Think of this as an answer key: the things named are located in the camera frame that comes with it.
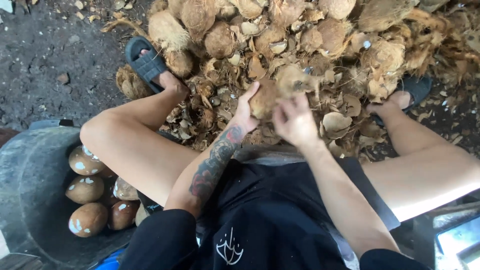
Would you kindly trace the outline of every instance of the pile of coconut husks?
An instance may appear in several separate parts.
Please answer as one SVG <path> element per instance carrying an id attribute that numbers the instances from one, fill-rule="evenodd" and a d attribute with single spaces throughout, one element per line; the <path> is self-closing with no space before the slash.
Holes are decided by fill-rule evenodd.
<path id="1" fill-rule="evenodd" d="M 403 74 L 428 74 L 447 89 L 480 78 L 480 5 L 448 0 L 156 0 L 148 38 L 191 96 L 162 130 L 204 150 L 235 114 L 238 97 L 259 80 L 251 99 L 261 125 L 245 144 L 278 144 L 271 111 L 279 98 L 306 92 L 319 135 L 337 156 L 356 156 L 384 141 L 365 111 L 382 103 Z M 117 86 L 129 98 L 153 92 L 128 65 Z"/>

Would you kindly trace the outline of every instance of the black sandal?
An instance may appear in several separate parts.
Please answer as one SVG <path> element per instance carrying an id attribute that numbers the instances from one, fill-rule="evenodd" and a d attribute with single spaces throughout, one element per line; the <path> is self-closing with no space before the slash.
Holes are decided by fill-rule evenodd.
<path id="1" fill-rule="evenodd" d="M 143 49 L 148 50 L 148 53 L 140 57 Z M 167 66 L 150 41 L 142 36 L 133 37 L 125 47 L 125 56 L 132 69 L 155 93 L 158 94 L 164 90 L 161 86 L 153 83 L 152 79 L 166 71 Z"/>
<path id="2" fill-rule="evenodd" d="M 430 77 L 424 76 L 424 77 L 418 78 L 409 74 L 405 75 L 403 79 L 400 81 L 400 83 L 398 84 L 397 88 L 395 89 L 395 92 L 397 91 L 409 92 L 413 98 L 413 104 L 403 109 L 402 111 L 404 113 L 407 113 L 413 107 L 420 104 L 420 102 L 428 96 L 431 89 L 432 89 L 432 79 Z M 382 121 L 382 119 L 380 119 L 378 115 L 372 115 L 372 118 L 373 120 L 375 120 L 377 125 L 379 126 L 384 125 L 384 122 Z"/>

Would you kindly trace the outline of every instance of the black shirt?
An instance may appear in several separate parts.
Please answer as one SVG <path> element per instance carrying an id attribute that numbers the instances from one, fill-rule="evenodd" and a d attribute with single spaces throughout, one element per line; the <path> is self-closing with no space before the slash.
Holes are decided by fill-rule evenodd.
<path id="1" fill-rule="evenodd" d="M 287 201 L 255 200 L 204 235 L 200 247 L 192 214 L 155 213 L 137 228 L 120 270 L 153 269 L 347 269 L 325 228 Z M 366 252 L 360 269 L 427 270 L 385 249 Z"/>

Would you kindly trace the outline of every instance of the umbrella logo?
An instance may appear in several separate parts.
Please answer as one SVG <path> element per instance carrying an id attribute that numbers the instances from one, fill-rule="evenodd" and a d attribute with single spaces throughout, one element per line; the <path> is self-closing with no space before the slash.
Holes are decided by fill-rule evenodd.
<path id="1" fill-rule="evenodd" d="M 233 241 L 235 241 L 235 238 L 233 237 L 233 227 L 230 231 L 230 242 L 227 243 L 227 240 L 225 239 L 225 242 L 223 244 L 216 245 L 216 251 L 225 260 L 227 265 L 236 264 L 240 260 L 241 255 L 243 254 L 243 248 L 240 252 L 237 252 L 235 250 L 235 243 L 232 243 L 232 238 Z"/>

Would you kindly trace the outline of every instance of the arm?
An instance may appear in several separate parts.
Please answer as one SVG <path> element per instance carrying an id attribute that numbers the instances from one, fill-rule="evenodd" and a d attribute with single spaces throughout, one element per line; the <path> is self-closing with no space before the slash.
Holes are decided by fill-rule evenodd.
<path id="1" fill-rule="evenodd" d="M 357 257 L 376 248 L 399 252 L 382 220 L 318 138 L 306 96 L 281 101 L 274 124 L 277 133 L 306 158 L 328 215 Z"/>
<path id="2" fill-rule="evenodd" d="M 258 87 L 259 83 L 255 82 L 252 88 L 239 98 L 237 112 L 225 130 L 180 174 L 164 210 L 184 209 L 198 217 L 233 153 L 241 145 L 245 135 L 258 125 L 258 121 L 250 117 L 248 103 Z"/>

